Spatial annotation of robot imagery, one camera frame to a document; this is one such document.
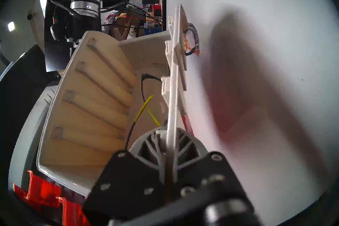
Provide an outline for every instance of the cable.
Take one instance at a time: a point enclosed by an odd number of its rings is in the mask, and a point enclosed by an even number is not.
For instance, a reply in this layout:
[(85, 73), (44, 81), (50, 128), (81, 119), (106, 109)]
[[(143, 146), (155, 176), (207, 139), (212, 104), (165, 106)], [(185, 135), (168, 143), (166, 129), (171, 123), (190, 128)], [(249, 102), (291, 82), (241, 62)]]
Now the cable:
[(188, 53), (185, 52), (185, 56), (189, 56), (189, 55), (191, 55), (195, 52), (199, 53), (199, 36), (198, 36), (197, 29), (195, 28), (195, 26), (192, 23), (188, 23), (188, 29), (183, 32), (185, 34), (185, 47), (187, 47), (187, 49), (189, 49), (189, 44), (188, 44), (188, 41), (186, 39), (186, 33), (188, 31), (191, 31), (193, 33), (195, 46), (190, 50), (190, 52), (188, 52)]
[(136, 1), (136, 0), (133, 1), (133, 5), (134, 5), (134, 2), (135, 2), (135, 1)]
[(145, 10), (141, 9), (139, 6), (134, 5), (134, 2), (133, 2), (133, 4), (132, 4), (132, 3), (129, 3), (129, 4), (130, 4), (130, 5), (133, 5), (133, 6), (136, 7), (137, 9), (142, 10), (145, 14), (147, 14), (147, 13), (145, 12)]
[[(134, 12), (134, 13), (136, 13), (136, 14), (139, 14), (139, 15), (141, 15), (141, 13), (134, 11), (135, 9), (129, 9), (129, 8), (125, 8), (124, 10), (126, 10), (126, 11), (128, 11), (128, 12)], [(145, 11), (144, 11), (144, 13), (145, 13), (145, 16), (146, 16), (146, 17), (149, 17), (149, 18), (151, 18), (151, 19), (154, 19), (156, 23), (158, 23), (158, 24), (162, 25), (162, 24), (159, 22), (158, 18), (156, 18), (156, 17), (154, 17), (154, 16), (151, 16), (151, 15), (149, 15), (149, 14), (148, 14), (148, 13), (146, 13)]]
[(66, 11), (70, 12), (71, 14), (73, 14), (76, 18), (81, 18), (81, 15), (78, 14), (75, 10), (73, 9), (70, 9), (66, 6), (64, 6), (62, 3), (59, 3), (57, 1), (54, 1), (54, 0), (50, 0), (51, 3), (57, 5), (58, 7), (61, 7), (62, 9), (65, 9)]
[(109, 16), (118, 16), (118, 17), (133, 18), (133, 19), (139, 19), (139, 20), (145, 20), (145, 21), (147, 21), (147, 19), (136, 18), (136, 17), (130, 17), (130, 16), (120, 16), (120, 15), (109, 15)]
[(133, 129), (134, 129), (134, 126), (135, 126), (135, 124), (136, 124), (138, 118), (140, 117), (141, 113), (144, 111), (145, 107), (146, 107), (146, 106), (148, 105), (148, 103), (152, 100), (152, 98), (153, 98), (153, 95), (150, 96), (150, 97), (146, 100), (146, 102), (144, 103), (144, 105), (142, 106), (142, 108), (140, 109), (139, 113), (137, 114), (136, 118), (135, 118), (134, 121), (133, 121), (133, 124), (132, 124), (132, 126), (131, 126), (131, 129), (130, 129), (130, 131), (129, 131), (129, 133), (128, 133), (128, 136), (127, 136), (127, 139), (126, 139), (126, 145), (125, 145), (125, 150), (126, 150), (126, 151), (127, 151), (127, 148), (128, 148), (128, 142), (130, 141), (130, 138), (131, 138), (131, 135), (132, 135), (132, 131), (133, 131)]
[[(161, 79), (158, 77), (155, 77), (153, 75), (149, 75), (149, 74), (142, 74), (141, 75), (141, 95), (142, 95), (142, 100), (145, 102), (145, 97), (144, 97), (144, 88), (143, 88), (143, 83), (145, 79), (155, 79), (158, 80), (162, 83)], [(147, 107), (147, 111), (149, 112), (149, 114), (151, 115), (151, 117), (153, 118), (154, 122), (160, 126), (160, 123), (158, 122), (158, 120), (156, 120), (156, 118), (152, 115), (150, 109)]]
[(101, 10), (100, 12), (101, 13), (105, 13), (105, 12), (110, 12), (110, 11), (113, 11), (116, 7), (120, 6), (120, 5), (127, 5), (127, 3), (129, 2), (130, 0), (123, 0), (122, 2), (120, 3), (116, 3), (116, 4), (113, 4), (107, 8), (105, 8), (105, 10)]

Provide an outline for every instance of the yellow wire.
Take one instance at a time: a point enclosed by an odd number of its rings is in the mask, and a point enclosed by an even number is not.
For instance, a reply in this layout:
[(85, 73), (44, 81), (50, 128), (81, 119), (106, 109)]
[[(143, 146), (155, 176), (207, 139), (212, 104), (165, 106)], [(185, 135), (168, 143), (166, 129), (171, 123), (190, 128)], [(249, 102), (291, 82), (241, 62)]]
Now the yellow wire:
[(141, 113), (144, 111), (145, 107), (148, 105), (148, 103), (152, 100), (153, 95), (151, 95), (146, 102), (144, 103), (144, 105), (142, 106), (142, 108), (140, 109), (139, 113), (137, 114), (137, 117), (135, 118), (134, 122), (136, 122), (138, 120), (138, 118), (140, 117)]
[(156, 120), (156, 118), (152, 115), (152, 113), (151, 113), (151, 111), (150, 111), (150, 109), (147, 107), (147, 110), (148, 110), (148, 112), (149, 112), (149, 114), (151, 115), (151, 117), (153, 118), (153, 120), (154, 120), (154, 122), (158, 125), (158, 126), (160, 126), (160, 123)]

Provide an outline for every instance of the black cable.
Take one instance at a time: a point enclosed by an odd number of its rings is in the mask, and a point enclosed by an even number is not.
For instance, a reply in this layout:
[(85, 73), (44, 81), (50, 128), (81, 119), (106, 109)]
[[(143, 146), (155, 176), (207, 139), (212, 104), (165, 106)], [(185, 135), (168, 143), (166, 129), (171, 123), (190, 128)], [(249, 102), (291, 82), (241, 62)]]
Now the black cable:
[(125, 144), (125, 150), (127, 151), (127, 148), (128, 148), (128, 142), (130, 141), (130, 138), (131, 138), (131, 135), (132, 135), (132, 131), (134, 129), (134, 126), (135, 126), (135, 123), (136, 121), (133, 122), (132, 126), (131, 126), (131, 129), (128, 133), (128, 136), (127, 136), (127, 139), (126, 139), (126, 144)]
[(100, 12), (101, 13), (105, 13), (105, 12), (110, 12), (110, 11), (113, 11), (116, 7), (120, 6), (120, 5), (125, 5), (129, 2), (130, 0), (124, 0), (120, 3), (116, 3), (116, 4), (113, 4), (112, 6), (109, 6), (107, 8), (105, 8), (105, 10), (101, 10)]
[(70, 12), (71, 14), (73, 14), (76, 18), (81, 18), (81, 15), (78, 14), (75, 10), (73, 9), (70, 9), (66, 6), (64, 6), (62, 3), (59, 3), (57, 1), (54, 1), (54, 0), (50, 0), (51, 3), (55, 4), (56, 6), (58, 7), (61, 7), (62, 9), (65, 9), (66, 11)]
[(135, 1), (136, 1), (136, 0), (133, 1), (133, 5), (134, 5), (134, 2), (135, 2)]
[(145, 79), (155, 79), (155, 80), (158, 80), (158, 81), (160, 81), (162, 83), (160, 78), (155, 77), (153, 75), (149, 75), (149, 74), (142, 74), (141, 75), (141, 95), (142, 95), (142, 100), (144, 102), (146, 102), (145, 101), (145, 97), (144, 97), (144, 88), (143, 88), (143, 82), (144, 82)]
[[(124, 8), (124, 10), (125, 10), (125, 11), (129, 11), (129, 12), (134, 12), (134, 13), (139, 14), (139, 15), (142, 15), (141, 13), (134, 11), (135, 9), (133, 10), (133, 9), (129, 9), (129, 8)], [(160, 21), (158, 20), (158, 18), (156, 18), (156, 17), (154, 17), (154, 16), (152, 16), (152, 15), (149, 15), (148, 13), (146, 13), (145, 16), (154, 19), (158, 24), (162, 25), (162, 24), (160, 23)]]
[(194, 51), (195, 51), (195, 47), (193, 47), (192, 49), (191, 49), (191, 51), (189, 51), (189, 52), (185, 52), (185, 56), (189, 56), (189, 55), (191, 55), (191, 54), (194, 54)]
[(147, 14), (147, 12), (145, 12), (145, 10), (143, 10), (143, 9), (140, 8), (139, 6), (134, 5), (134, 2), (133, 2), (133, 3), (128, 3), (128, 4), (133, 5), (135, 8), (140, 9), (140, 10), (143, 11), (145, 14)]

